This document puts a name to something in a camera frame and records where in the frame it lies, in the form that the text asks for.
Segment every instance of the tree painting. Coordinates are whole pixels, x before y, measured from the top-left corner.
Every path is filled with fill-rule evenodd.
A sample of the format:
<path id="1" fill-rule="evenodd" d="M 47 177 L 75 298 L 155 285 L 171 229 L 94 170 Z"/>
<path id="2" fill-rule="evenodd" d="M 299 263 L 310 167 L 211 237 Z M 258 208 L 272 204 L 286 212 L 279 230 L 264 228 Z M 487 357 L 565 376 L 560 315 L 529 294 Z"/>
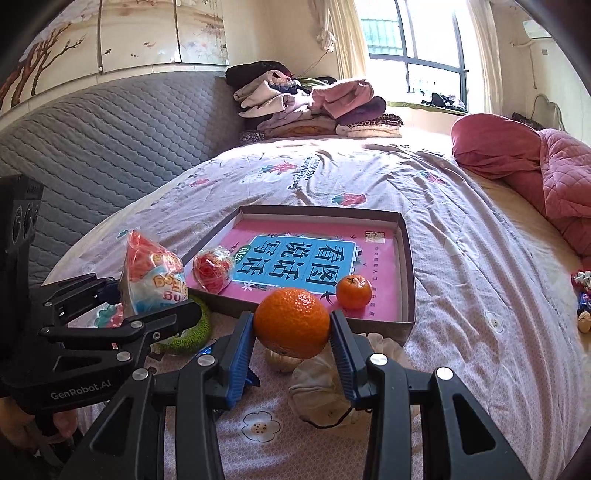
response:
<path id="1" fill-rule="evenodd" d="M 75 23 L 88 20 L 99 11 L 99 0 L 76 0 L 72 2 L 58 17 L 51 22 L 45 30 L 31 42 L 21 56 L 16 69 L 8 76 L 6 82 L 0 87 L 0 109 L 9 91 L 15 85 L 12 92 L 10 107 L 13 108 L 21 102 L 21 96 L 27 82 L 33 77 L 31 96 L 37 94 L 39 78 L 59 57 L 78 47 L 84 42 L 85 35 L 76 41 L 68 40 L 66 44 L 56 50 L 55 46 L 60 36 Z"/>

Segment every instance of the plastic bag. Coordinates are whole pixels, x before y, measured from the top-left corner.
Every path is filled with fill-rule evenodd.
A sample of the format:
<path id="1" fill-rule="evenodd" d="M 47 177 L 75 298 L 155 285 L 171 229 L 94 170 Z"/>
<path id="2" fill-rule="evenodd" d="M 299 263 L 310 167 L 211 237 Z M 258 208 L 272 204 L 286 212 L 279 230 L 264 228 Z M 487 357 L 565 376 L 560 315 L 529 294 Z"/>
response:
<path id="1" fill-rule="evenodd" d="M 183 263 L 138 230 L 127 235 L 121 280 L 125 317 L 158 310 L 187 300 Z"/>
<path id="2" fill-rule="evenodd" d="M 209 293 L 220 293 L 232 281 L 236 261 L 227 248 L 201 250 L 193 258 L 193 278 Z"/>
<path id="3" fill-rule="evenodd" d="M 369 333 L 367 338 L 374 352 L 383 353 L 404 368 L 410 368 L 406 353 L 394 340 L 379 333 Z M 366 438 L 371 416 L 367 412 L 351 409 L 340 384 L 330 344 L 294 370 L 287 401 L 293 413 L 306 423 L 340 437 Z M 418 407 L 412 406 L 411 412 L 413 417 L 418 415 Z"/>

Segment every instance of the red packaged item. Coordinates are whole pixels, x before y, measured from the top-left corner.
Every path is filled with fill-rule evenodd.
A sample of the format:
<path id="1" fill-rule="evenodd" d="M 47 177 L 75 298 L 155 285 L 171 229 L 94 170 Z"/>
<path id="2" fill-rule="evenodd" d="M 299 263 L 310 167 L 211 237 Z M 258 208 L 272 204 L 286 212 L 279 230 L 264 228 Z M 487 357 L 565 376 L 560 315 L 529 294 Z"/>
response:
<path id="1" fill-rule="evenodd" d="M 193 278 L 209 293 L 220 293 L 232 281 L 236 262 L 224 247 L 202 250 L 193 258 Z"/>
<path id="2" fill-rule="evenodd" d="M 137 230 L 127 236 L 119 289 L 125 317 L 153 312 L 188 298 L 183 263 Z"/>

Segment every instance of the small orange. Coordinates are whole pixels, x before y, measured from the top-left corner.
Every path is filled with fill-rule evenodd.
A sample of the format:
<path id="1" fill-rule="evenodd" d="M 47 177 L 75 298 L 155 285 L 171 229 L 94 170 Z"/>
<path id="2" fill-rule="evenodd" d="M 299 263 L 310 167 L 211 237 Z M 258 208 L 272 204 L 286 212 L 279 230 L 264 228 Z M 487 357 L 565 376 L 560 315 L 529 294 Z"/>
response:
<path id="1" fill-rule="evenodd" d="M 371 283 L 361 275 L 347 275 L 336 284 L 336 298 L 346 309 L 362 309 L 371 301 L 371 296 Z"/>

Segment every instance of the orange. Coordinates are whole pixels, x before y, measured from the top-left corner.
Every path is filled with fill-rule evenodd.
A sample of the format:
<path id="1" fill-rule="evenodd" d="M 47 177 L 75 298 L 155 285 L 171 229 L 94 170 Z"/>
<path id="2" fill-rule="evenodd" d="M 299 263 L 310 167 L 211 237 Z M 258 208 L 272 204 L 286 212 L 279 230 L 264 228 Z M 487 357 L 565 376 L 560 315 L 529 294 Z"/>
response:
<path id="1" fill-rule="evenodd" d="M 362 309 L 371 297 L 371 283 L 361 275 L 347 275 L 336 284 L 336 298 L 346 309 Z"/>
<path id="2" fill-rule="evenodd" d="M 280 288 L 255 311 L 254 331 L 269 350 L 294 358 L 318 355 L 329 339 L 329 313 L 309 291 Z"/>

